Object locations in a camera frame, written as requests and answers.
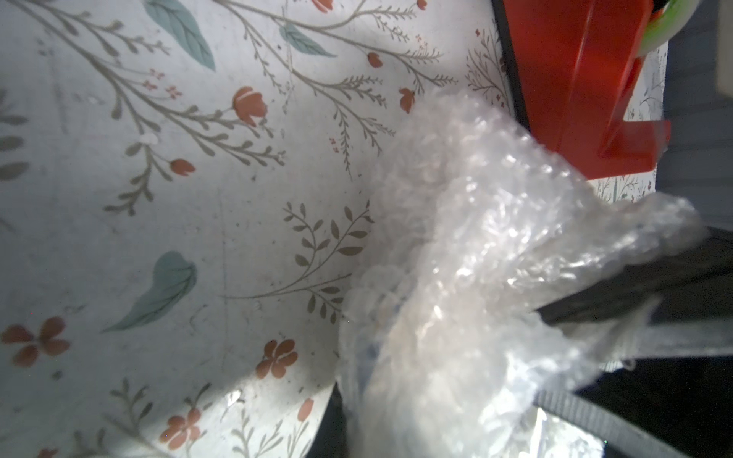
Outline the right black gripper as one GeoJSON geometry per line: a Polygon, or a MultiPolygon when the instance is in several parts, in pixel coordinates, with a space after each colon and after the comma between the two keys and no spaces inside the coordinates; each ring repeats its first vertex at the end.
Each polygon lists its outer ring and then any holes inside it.
{"type": "Polygon", "coordinates": [[[634,363],[575,392],[546,391],[536,405],[601,441],[605,457],[732,454],[732,233],[676,256],[632,265],[538,309],[546,324],[620,318],[662,302],[650,326],[620,351],[634,363]],[[681,324],[683,321],[710,320],[681,324]]]}

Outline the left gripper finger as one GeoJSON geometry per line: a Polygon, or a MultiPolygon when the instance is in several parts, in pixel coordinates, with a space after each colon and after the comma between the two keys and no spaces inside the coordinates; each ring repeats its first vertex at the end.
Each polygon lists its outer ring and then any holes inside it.
{"type": "Polygon", "coordinates": [[[331,393],[325,415],[306,458],[346,458],[347,419],[343,398],[336,385],[331,393]]]}

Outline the clear bubble wrap sheet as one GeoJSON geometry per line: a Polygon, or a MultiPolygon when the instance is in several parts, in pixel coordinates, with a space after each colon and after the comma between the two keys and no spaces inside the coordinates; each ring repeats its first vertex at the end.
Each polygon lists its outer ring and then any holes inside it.
{"type": "Polygon", "coordinates": [[[701,242],[684,198],[608,203],[504,111],[435,92],[378,160],[343,305],[339,389],[353,457],[599,457],[534,406],[601,372],[653,303],[597,326],[539,310],[701,242]]]}

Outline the red tape dispenser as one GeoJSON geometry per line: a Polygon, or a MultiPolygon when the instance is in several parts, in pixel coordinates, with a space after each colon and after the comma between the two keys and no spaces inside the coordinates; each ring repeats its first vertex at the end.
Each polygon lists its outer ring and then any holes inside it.
{"type": "Polygon", "coordinates": [[[515,116],[586,179],[653,171],[667,120],[624,118],[645,57],[681,31],[697,1],[519,0],[492,4],[515,116]]]}

